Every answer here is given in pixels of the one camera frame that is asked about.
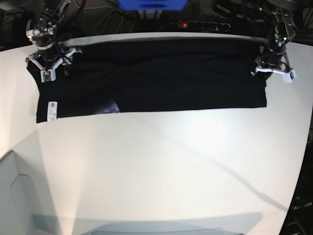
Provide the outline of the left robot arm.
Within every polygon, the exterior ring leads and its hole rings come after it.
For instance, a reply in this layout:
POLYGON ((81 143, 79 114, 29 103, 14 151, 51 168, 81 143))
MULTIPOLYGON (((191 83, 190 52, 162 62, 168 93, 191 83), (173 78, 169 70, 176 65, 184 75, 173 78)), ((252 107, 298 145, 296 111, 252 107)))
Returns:
POLYGON ((267 30, 266 46, 260 49, 256 58, 257 73, 275 73, 283 77, 286 83, 291 83, 296 78, 295 70, 290 67, 286 52, 287 43, 296 36, 296 24, 293 12, 312 7, 311 0, 259 0, 258 10, 264 16, 267 30))

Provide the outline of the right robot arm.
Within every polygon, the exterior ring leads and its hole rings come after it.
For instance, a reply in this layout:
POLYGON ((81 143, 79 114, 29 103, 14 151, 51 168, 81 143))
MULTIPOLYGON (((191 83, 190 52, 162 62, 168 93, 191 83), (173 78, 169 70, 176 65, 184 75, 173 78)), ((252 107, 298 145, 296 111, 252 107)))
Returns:
POLYGON ((26 36, 37 48, 37 52, 29 55, 26 61, 37 66, 43 83, 55 81, 57 68, 61 65, 69 67, 73 54, 77 52, 74 47, 60 49, 57 36, 58 29, 71 23, 86 6, 86 1, 82 1, 78 11, 67 20, 70 3, 69 0, 44 0, 40 17, 27 23, 26 36))

